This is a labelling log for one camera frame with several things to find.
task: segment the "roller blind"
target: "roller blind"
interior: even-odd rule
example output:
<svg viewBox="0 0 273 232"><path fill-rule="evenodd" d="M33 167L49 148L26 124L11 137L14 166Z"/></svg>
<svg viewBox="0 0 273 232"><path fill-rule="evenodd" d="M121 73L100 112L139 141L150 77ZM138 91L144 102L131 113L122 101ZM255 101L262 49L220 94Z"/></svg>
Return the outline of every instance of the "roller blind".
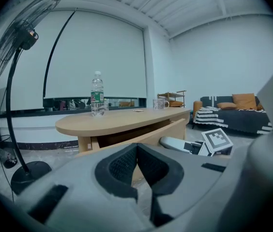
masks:
<svg viewBox="0 0 273 232"><path fill-rule="evenodd" d="M101 71L107 97L146 97L143 32L112 17L77 11L63 31L45 98L87 97Z"/></svg>

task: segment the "brown pillow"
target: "brown pillow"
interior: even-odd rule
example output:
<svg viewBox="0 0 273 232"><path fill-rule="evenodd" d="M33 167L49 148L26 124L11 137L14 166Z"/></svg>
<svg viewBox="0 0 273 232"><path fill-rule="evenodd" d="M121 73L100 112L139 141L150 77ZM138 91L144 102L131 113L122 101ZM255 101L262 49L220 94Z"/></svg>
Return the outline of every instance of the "brown pillow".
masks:
<svg viewBox="0 0 273 232"><path fill-rule="evenodd" d="M257 110L256 100L254 94L236 94L232 95L233 103L239 109L254 109Z"/></svg>
<svg viewBox="0 0 273 232"><path fill-rule="evenodd" d="M257 106L257 110L260 111L260 110L264 110L263 106L261 105L261 103L259 102L258 106Z"/></svg>
<svg viewBox="0 0 273 232"><path fill-rule="evenodd" d="M234 110L237 108L237 105L232 102L222 102L217 104L218 108L221 110Z"/></svg>
<svg viewBox="0 0 273 232"><path fill-rule="evenodd" d="M170 101L171 107L180 107L182 105L183 105L183 102L181 102L181 101Z"/></svg>

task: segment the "black slot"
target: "black slot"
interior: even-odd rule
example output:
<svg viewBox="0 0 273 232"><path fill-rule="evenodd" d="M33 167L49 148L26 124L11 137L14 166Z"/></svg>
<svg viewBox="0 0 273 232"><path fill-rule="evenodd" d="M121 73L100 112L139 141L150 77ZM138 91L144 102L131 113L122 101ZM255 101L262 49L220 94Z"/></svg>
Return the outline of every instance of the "black slot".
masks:
<svg viewBox="0 0 273 232"><path fill-rule="evenodd" d="M63 185L53 186L37 205L29 211L29 215L37 221L45 223L67 190L68 188Z"/></svg>
<svg viewBox="0 0 273 232"><path fill-rule="evenodd" d="M168 214L164 214L161 211L160 205L157 201L157 197L153 195L152 197L152 207L151 207L151 217L150 220L152 223L156 226L162 226L168 222L171 222L173 220L173 217L171 217Z"/></svg>
<svg viewBox="0 0 273 232"><path fill-rule="evenodd" d="M211 170L214 170L214 171L218 171L218 172L223 172L226 169L226 167L224 167L224 166L211 164L211 163L204 163L204 164L201 165L201 167L211 169Z"/></svg>

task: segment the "gray plastic panel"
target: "gray plastic panel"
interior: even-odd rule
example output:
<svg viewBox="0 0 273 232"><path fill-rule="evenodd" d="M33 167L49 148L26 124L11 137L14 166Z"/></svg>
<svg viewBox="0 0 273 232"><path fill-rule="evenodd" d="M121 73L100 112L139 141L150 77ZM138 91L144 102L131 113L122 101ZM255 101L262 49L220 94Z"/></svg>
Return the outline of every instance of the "gray plastic panel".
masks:
<svg viewBox="0 0 273 232"><path fill-rule="evenodd" d="M51 228L69 232L141 231L153 228L133 198L115 197L95 179L97 163L126 146L71 160L30 185L17 199L17 205L28 212L53 185L64 185L69 189L45 223Z"/></svg>
<svg viewBox="0 0 273 232"><path fill-rule="evenodd" d="M222 175L221 172L201 167L202 164L212 163L226 167L229 162L228 159L191 155L152 145L146 146L177 161L184 169L184 178L176 190L170 195L157 198L162 212L172 217L179 216L195 205Z"/></svg>
<svg viewBox="0 0 273 232"><path fill-rule="evenodd" d="M156 232L218 231L220 224L226 222L221 219L221 215L237 187L246 155L247 147L238 148L212 188L174 220L159 227ZM183 199L182 202L186 203L187 200L188 198Z"/></svg>

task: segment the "glass mug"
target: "glass mug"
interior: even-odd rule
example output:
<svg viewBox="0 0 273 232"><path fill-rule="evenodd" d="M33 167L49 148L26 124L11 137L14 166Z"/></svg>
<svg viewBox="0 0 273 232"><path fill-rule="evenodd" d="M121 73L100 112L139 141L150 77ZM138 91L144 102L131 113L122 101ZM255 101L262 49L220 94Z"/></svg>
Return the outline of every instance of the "glass mug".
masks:
<svg viewBox="0 0 273 232"><path fill-rule="evenodd" d="M154 99L152 100L152 107L154 110L160 110L165 109L170 106L170 103L168 101L165 101L165 99Z"/></svg>

